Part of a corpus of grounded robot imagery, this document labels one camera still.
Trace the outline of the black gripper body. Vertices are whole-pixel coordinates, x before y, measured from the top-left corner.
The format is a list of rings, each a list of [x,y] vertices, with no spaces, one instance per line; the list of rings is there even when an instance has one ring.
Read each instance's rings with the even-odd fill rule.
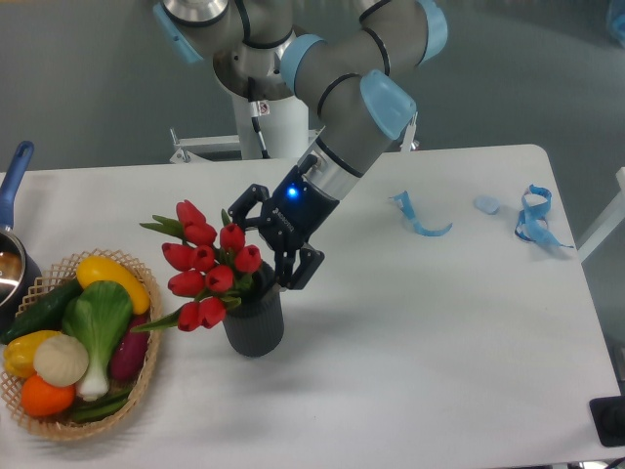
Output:
[[[263,202],[261,237],[276,254],[300,249],[362,176],[315,139]]]

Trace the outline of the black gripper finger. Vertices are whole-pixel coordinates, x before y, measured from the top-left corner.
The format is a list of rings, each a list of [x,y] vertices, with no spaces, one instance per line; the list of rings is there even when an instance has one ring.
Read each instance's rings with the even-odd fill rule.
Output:
[[[276,251],[274,253],[274,278],[283,288],[302,290],[315,274],[325,255],[305,243],[297,251]]]
[[[249,218],[250,211],[258,204],[264,206],[264,203],[270,199],[270,193],[267,187],[252,184],[247,190],[229,207],[228,214],[231,220],[238,225],[243,231],[264,229],[271,225],[271,217],[260,215]]]

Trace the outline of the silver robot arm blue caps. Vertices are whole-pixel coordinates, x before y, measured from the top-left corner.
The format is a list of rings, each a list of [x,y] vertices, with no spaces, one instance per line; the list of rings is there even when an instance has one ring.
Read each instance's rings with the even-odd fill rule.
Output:
[[[189,62],[209,59],[250,102],[296,98],[322,130],[273,191],[254,185],[229,208],[274,254],[276,282],[303,288],[323,260],[311,235],[416,115],[396,76],[445,46],[433,1],[357,1],[359,30],[330,44],[298,34],[289,1],[159,1],[153,12]]]

